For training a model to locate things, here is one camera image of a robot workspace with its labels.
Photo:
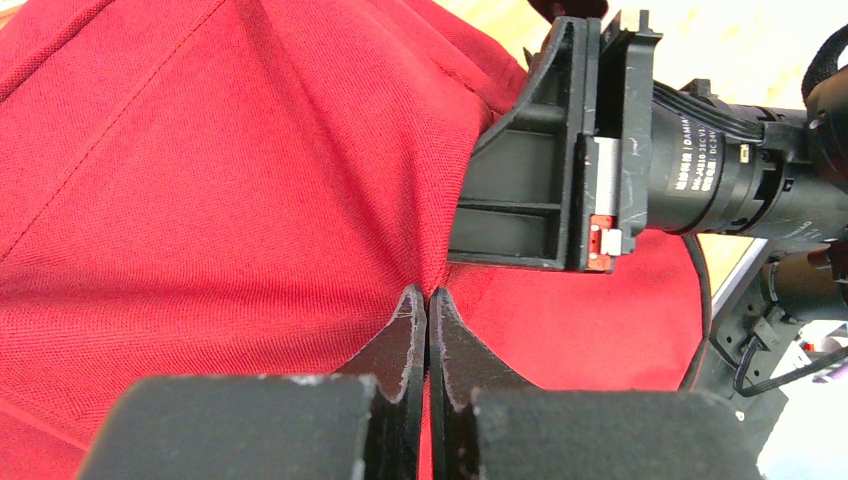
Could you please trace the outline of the red backpack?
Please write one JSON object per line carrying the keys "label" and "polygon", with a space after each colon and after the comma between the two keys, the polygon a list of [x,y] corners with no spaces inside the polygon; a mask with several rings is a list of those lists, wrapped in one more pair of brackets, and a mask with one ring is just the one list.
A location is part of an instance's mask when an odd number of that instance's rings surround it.
{"label": "red backpack", "polygon": [[404,288],[554,389],[674,390],[708,292],[680,238],[610,275],[451,265],[526,74],[430,1],[30,1],[1,31],[1,475],[70,479],[157,374],[334,370]]}

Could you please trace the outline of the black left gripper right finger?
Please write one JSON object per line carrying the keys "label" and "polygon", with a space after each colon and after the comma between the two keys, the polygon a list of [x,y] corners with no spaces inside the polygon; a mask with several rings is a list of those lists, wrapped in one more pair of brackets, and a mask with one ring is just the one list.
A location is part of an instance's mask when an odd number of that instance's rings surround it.
{"label": "black left gripper right finger", "polygon": [[730,405],[711,394],[544,390],[430,302],[432,468],[437,479],[757,479]]}

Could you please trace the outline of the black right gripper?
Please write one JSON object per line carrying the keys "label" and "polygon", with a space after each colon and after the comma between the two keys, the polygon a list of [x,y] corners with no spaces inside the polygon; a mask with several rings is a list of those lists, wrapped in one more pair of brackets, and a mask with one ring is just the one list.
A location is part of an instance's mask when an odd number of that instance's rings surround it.
{"label": "black right gripper", "polygon": [[[655,81],[661,37],[645,10],[618,13],[602,35],[599,128],[637,167],[622,177],[618,227],[804,240],[804,112],[726,104],[705,79]],[[474,146],[449,260],[571,267],[575,159],[589,132],[590,22],[559,17],[512,109]]]}

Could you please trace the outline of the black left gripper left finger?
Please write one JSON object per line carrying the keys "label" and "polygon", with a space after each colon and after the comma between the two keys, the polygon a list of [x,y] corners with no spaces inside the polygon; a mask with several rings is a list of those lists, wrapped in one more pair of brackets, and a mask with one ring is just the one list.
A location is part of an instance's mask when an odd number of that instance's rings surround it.
{"label": "black left gripper left finger", "polygon": [[111,408],[82,479],[412,479],[426,304],[404,289],[388,323],[329,374],[170,375]]}

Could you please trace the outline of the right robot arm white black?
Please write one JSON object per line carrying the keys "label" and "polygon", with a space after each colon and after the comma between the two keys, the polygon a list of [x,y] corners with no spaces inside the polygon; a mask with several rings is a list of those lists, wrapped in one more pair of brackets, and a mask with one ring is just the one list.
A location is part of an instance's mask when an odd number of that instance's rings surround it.
{"label": "right robot arm white black", "polygon": [[660,34],[647,11],[603,25],[552,5],[513,108],[477,141],[449,258],[609,273],[647,229],[749,237],[705,322],[684,385],[737,409],[761,449],[793,374],[774,371],[801,327],[847,316],[847,33],[822,46],[805,108],[720,101],[705,79],[653,77]]}

